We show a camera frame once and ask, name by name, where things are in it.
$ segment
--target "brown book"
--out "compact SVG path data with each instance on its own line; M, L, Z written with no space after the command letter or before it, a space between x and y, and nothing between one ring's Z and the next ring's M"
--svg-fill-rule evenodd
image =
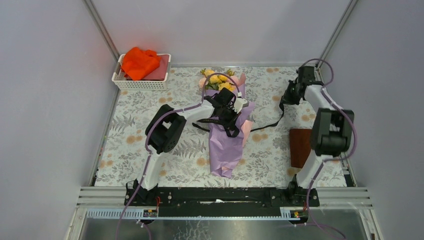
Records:
M290 158L293 168L303 168L311 153L311 129L293 128L288 132L290 140Z

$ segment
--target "gray wall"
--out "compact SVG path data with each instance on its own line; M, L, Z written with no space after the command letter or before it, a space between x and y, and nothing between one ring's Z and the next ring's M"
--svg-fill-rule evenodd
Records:
M112 104L113 67L81 0L0 1L0 239L64 237Z
M423 238L423 23L422 0L359 1L328 59L329 93L355 112L356 179L386 240Z
M93 0L117 49L177 64L300 63L324 50L349 0Z

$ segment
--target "purple wrapping paper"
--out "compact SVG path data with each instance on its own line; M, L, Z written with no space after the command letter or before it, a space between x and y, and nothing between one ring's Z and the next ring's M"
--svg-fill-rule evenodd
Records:
M238 88L244 98L245 85L242 84ZM218 92L217 90L206 90L206 95L212 96ZM223 126L209 123L210 173L213 175L231 178L233 169L243 156L243 138L245 135L241 127L254 108L255 103L250 101L249 106L241 110L241 114L235 122L235 126L240 129L240 133L236 137L228 137Z

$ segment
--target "basket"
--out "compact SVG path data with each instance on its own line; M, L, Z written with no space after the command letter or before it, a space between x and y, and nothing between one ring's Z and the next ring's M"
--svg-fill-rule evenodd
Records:
M171 54L158 54L169 55L168 67L166 69L165 79L163 81L151 81L151 80L140 80L140 81L128 81L124 76L125 72L121 70L122 60L125 54L119 57L118 63L116 64L115 71L112 75L112 82L118 86L120 90L166 90L168 89L168 75L171 68Z

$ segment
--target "floral tablecloth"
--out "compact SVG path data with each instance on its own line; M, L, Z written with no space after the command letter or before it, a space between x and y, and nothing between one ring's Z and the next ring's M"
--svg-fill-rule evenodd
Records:
M143 171L148 156L144 148L145 129L163 104L176 109L200 101L200 67L174 67L168 76L168 90L121 91L99 162L95 186L124 186ZM216 72L228 68L212 67ZM276 122L278 105L295 67L232 67L237 76L246 74L246 98L256 103L249 119L253 128ZM159 174L160 187L286 187L300 169L290 166L289 129L310 129L315 112L311 105L288 106L277 127L252 132L243 149L243 158L232 178L210 174L208 132L187 125ZM319 187L344 187L339 162L327 164Z

